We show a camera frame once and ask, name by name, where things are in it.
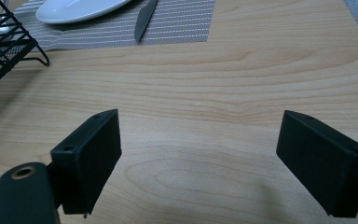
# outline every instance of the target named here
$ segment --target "placemat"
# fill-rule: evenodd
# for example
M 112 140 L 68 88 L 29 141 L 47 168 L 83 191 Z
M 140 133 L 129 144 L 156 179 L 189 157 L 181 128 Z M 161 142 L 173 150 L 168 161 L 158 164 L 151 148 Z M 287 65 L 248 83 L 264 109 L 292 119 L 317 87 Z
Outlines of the placemat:
M 90 21 L 61 25 L 45 24 L 35 17 L 45 1 L 31 0 L 14 11 L 43 50 L 202 42 L 208 39 L 214 9 L 214 0 L 159 0 L 143 40 L 137 43 L 133 37 L 136 19 L 148 0 L 133 0 Z

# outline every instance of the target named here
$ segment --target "black mechanical part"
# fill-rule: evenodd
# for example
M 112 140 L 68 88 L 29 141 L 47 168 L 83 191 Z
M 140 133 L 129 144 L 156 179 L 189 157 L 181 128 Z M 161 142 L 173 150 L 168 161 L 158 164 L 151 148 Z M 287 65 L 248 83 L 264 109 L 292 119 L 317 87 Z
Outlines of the black mechanical part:
M 358 143 L 323 122 L 285 111 L 278 157 L 333 217 L 358 213 Z
M 43 163 L 25 163 L 1 176 L 0 223 L 60 223 Z
M 26 163 L 0 179 L 0 224 L 60 223 L 65 214 L 91 214 L 121 156 L 118 112 L 96 114 L 50 152 L 52 163 Z
M 91 214 L 121 156 L 117 110 L 92 116 L 50 154 L 65 214 Z

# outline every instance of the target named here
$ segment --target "knife blade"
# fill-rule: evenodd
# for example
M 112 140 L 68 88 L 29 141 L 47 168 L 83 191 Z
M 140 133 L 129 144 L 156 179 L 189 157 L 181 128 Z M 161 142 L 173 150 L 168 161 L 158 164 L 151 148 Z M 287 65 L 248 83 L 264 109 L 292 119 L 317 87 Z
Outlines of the knife blade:
M 139 11 L 138 19 L 135 24 L 135 40 L 139 42 L 144 35 L 147 25 L 152 18 L 153 12 L 156 8 L 158 0 L 150 0 L 147 5 Z

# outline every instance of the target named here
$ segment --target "dish rack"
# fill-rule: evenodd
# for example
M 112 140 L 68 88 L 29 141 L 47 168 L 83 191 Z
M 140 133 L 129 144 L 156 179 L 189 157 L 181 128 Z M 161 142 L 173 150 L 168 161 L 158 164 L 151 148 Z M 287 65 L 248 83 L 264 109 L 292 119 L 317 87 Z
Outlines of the dish rack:
M 7 30 L 0 32 L 0 79 L 20 61 L 37 60 L 49 66 L 50 61 L 46 53 L 1 1 L 0 10 L 0 30 Z M 37 57 L 25 58 L 34 48 L 42 53 L 44 61 Z

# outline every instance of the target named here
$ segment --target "wood grain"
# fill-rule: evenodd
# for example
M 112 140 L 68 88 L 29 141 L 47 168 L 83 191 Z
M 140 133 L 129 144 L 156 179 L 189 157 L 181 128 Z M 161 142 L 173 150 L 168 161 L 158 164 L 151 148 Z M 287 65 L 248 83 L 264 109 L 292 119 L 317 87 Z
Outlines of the wood grain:
M 275 153 L 285 109 L 358 141 L 358 27 L 341 1 L 216 0 L 205 43 L 48 56 L 0 81 L 0 175 L 49 163 L 111 108 L 123 149 L 93 214 L 62 223 L 358 223 L 328 217 Z

